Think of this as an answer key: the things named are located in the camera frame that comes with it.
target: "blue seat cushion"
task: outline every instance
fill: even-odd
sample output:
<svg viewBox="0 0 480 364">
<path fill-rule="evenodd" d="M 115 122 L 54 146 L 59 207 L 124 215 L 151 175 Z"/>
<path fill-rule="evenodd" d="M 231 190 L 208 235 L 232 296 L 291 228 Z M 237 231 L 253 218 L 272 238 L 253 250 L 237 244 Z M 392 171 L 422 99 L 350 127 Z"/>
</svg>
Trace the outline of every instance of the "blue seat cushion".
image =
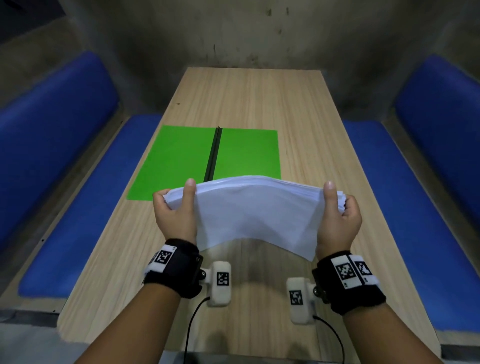
<svg viewBox="0 0 480 364">
<path fill-rule="evenodd" d="M 20 296 L 70 295 L 160 119 L 133 116 L 120 130 L 28 268 Z"/>
<path fill-rule="evenodd" d="M 395 102 L 407 132 L 480 227 L 480 84 L 429 57 Z"/>
<path fill-rule="evenodd" d="M 344 126 L 433 327 L 480 332 L 479 276 L 388 132 Z"/>
<path fill-rule="evenodd" d="M 118 102 L 102 62 L 85 52 L 0 110 L 0 249 Z"/>
</svg>

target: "stack of paper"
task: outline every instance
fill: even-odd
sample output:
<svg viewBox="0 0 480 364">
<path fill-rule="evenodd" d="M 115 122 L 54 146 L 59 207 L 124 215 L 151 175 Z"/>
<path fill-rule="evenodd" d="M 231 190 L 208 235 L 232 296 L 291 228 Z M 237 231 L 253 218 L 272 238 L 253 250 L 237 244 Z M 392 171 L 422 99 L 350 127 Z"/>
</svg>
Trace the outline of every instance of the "stack of paper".
<svg viewBox="0 0 480 364">
<path fill-rule="evenodd" d="M 165 201 L 180 207 L 183 187 Z M 197 185 L 197 245 L 200 251 L 241 238 L 260 239 L 308 260 L 315 257 L 317 230 L 324 213 L 321 188 L 264 176 L 223 178 Z M 346 197 L 338 192 L 338 210 Z"/>
</svg>

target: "forearm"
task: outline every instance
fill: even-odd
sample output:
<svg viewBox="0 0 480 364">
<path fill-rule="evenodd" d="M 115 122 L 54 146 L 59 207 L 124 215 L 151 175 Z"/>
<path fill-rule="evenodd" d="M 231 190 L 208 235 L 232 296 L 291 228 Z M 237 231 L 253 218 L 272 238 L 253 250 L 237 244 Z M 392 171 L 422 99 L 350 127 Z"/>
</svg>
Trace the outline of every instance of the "forearm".
<svg viewBox="0 0 480 364">
<path fill-rule="evenodd" d="M 179 303 L 170 288 L 144 285 L 76 363 L 157 364 Z"/>
<path fill-rule="evenodd" d="M 343 316 L 362 364 L 442 364 L 386 303 Z"/>
</svg>

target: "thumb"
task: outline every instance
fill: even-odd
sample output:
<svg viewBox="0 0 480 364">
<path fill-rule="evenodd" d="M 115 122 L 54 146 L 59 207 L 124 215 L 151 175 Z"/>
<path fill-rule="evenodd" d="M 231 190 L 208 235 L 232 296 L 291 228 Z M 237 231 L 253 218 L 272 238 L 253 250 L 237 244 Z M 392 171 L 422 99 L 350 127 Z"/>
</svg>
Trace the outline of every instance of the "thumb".
<svg viewBox="0 0 480 364">
<path fill-rule="evenodd" d="M 185 187 L 183 187 L 183 197 L 180 208 L 184 211 L 193 211 L 193 202 L 195 200 L 195 192 L 197 191 L 197 184 L 193 178 L 189 178 Z"/>
<path fill-rule="evenodd" d="M 336 194 L 336 186 L 332 181 L 325 182 L 324 184 L 324 199 L 325 199 L 325 217 L 332 217 L 335 215 L 340 216 L 338 211 L 338 197 Z"/>
</svg>

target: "white sensor device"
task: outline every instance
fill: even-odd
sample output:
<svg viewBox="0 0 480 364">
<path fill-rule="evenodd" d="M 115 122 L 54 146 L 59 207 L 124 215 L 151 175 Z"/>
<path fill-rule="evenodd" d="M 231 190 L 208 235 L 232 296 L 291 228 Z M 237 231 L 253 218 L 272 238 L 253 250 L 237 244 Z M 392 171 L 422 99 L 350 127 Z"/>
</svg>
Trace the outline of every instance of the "white sensor device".
<svg viewBox="0 0 480 364">
<path fill-rule="evenodd" d="M 290 319 L 296 325 L 313 324 L 315 314 L 313 294 L 315 284 L 308 278 L 294 277 L 287 279 L 287 297 L 290 298 Z"/>
<path fill-rule="evenodd" d="M 213 262 L 205 272 L 205 278 L 200 284 L 208 286 L 207 295 L 210 299 L 207 305 L 210 307 L 224 307 L 232 300 L 232 266 L 229 262 Z"/>
</svg>

